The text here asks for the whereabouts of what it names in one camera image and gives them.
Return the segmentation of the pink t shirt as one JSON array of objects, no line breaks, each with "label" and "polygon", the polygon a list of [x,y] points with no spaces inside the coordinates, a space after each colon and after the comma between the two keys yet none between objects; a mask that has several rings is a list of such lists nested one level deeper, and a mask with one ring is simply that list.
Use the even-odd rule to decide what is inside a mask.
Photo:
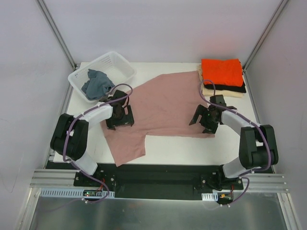
[{"label": "pink t shirt", "polygon": [[100,123],[115,165],[144,156],[147,135],[213,138],[201,125],[189,124],[197,106],[207,105],[199,95],[199,83],[199,73],[191,71],[159,75],[134,88],[129,102],[134,125],[111,130]]}]

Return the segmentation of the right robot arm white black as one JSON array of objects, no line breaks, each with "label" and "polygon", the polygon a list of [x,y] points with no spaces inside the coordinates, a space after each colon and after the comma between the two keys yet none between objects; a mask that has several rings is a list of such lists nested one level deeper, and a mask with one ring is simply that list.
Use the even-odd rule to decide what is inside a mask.
[{"label": "right robot arm white black", "polygon": [[238,157],[219,166],[206,178],[206,185],[214,190],[228,189],[240,177],[252,171],[265,171],[278,160],[274,128],[252,122],[233,106],[227,106],[222,95],[210,97],[209,107],[199,104],[190,124],[200,123],[204,134],[215,134],[219,125],[230,127],[239,135]]}]

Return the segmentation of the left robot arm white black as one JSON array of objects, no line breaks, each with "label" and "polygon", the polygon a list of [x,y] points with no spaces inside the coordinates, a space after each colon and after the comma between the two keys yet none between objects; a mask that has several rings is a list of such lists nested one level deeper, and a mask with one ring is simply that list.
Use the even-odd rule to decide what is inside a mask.
[{"label": "left robot arm white black", "polygon": [[50,142],[51,149],[60,154],[64,162],[85,173],[84,179],[90,186],[99,185],[102,176],[98,164],[87,152],[88,131],[103,121],[112,131],[134,124],[129,94],[115,90],[80,115],[61,114]]}]

